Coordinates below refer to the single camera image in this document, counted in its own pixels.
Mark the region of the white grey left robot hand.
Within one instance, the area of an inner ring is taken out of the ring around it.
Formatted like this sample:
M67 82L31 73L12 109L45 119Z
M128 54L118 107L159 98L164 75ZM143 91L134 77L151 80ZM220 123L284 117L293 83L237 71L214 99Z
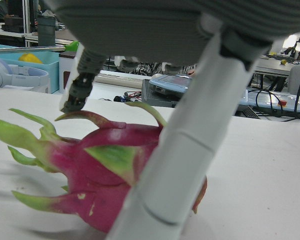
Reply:
M109 240L179 238L259 57L300 32L300 0L49 0L84 46L60 102L80 110L109 56L174 67L195 78L107 234Z

